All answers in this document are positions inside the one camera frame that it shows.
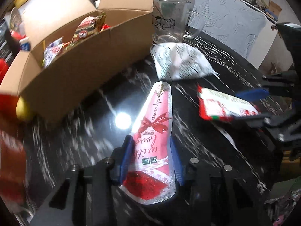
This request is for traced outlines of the pink love snack packet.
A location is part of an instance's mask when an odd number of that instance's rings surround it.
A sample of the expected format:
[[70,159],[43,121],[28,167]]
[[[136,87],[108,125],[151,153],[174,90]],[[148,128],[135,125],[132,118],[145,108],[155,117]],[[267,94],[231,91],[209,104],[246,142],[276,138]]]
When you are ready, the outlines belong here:
[[156,82],[133,124],[134,150],[120,187],[142,205],[163,202],[176,192],[170,147],[172,118],[171,86]]

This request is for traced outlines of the red white snack packet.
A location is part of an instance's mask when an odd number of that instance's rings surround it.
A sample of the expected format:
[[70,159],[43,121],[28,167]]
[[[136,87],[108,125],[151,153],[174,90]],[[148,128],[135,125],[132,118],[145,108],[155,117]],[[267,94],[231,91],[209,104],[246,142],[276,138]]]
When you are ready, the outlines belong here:
[[235,117],[260,114],[255,106],[238,97],[198,85],[199,116],[203,120],[231,122]]

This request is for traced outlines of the white grey snack packet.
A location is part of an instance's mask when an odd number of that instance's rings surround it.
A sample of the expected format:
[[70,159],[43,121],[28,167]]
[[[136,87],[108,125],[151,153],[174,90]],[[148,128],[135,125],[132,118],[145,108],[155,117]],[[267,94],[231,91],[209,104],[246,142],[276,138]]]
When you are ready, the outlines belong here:
[[196,47],[181,42],[165,42],[153,45],[150,55],[159,80],[180,81],[219,74]]

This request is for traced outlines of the silver purple snack packet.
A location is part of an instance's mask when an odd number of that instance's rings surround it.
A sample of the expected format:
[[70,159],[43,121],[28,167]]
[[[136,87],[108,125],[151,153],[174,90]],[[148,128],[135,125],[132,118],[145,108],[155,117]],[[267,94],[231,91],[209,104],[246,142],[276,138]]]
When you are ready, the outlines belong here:
[[44,50],[44,60],[42,65],[44,68],[48,67],[52,61],[58,56],[63,48],[63,37],[50,43],[47,48]]

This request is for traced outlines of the brown gold snack packet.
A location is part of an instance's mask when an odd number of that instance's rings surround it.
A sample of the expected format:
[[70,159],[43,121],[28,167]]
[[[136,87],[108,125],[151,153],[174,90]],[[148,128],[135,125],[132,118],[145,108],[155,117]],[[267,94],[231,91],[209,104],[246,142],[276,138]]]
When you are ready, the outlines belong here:
[[107,14],[101,12],[98,16],[88,16],[78,25],[72,37],[70,45],[75,45],[94,34],[100,33],[102,30],[109,28],[106,24]]

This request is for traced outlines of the grey chair cover near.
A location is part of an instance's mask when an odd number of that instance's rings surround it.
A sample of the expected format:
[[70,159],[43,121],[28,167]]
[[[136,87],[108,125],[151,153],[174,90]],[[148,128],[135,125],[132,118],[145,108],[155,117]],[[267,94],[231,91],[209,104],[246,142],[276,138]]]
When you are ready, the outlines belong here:
[[188,26],[222,42],[247,58],[256,39],[265,27],[267,18],[241,0],[194,0]]

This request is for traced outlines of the open cardboard box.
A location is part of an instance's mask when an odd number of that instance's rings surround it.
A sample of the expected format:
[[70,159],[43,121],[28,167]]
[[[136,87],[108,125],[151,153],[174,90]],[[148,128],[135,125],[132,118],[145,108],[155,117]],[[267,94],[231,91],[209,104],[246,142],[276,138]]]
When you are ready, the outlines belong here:
[[[1,93],[21,96],[34,113],[60,121],[86,96],[132,63],[153,42],[154,0],[29,0],[22,19],[31,50],[20,51],[1,82]],[[105,12],[107,29],[66,49],[43,68],[43,49],[58,38],[71,41],[88,16]]]

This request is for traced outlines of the clear glass mug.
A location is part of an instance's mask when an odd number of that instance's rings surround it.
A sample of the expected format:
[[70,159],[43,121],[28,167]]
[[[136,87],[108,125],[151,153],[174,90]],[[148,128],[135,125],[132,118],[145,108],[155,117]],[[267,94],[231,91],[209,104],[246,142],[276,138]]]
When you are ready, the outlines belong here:
[[[199,24],[196,32],[186,33],[190,20],[196,19]],[[204,28],[202,16],[192,10],[192,2],[186,0],[154,0],[153,42],[181,42],[183,39],[195,38]]]

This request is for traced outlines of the yellow lemon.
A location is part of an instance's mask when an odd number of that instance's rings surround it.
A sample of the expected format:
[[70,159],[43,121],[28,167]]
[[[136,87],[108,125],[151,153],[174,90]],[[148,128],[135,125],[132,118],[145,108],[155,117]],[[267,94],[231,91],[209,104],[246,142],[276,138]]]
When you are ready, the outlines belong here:
[[35,113],[30,108],[29,104],[20,97],[16,105],[16,116],[19,120],[29,122],[33,119]]

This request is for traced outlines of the red canister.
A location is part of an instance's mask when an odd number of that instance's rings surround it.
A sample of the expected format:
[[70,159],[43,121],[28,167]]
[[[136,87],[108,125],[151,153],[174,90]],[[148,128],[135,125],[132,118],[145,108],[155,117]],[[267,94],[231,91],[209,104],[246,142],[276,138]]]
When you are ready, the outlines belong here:
[[16,117],[18,97],[1,94],[1,196],[22,204],[26,176],[26,153],[19,138]]

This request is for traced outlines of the small white blue bottle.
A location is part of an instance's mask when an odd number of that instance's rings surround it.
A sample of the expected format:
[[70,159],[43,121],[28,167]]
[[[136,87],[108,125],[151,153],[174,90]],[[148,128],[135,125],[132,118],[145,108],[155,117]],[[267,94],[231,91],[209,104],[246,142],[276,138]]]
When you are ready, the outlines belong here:
[[29,37],[24,37],[19,41],[20,49],[29,52],[31,50],[31,44]]

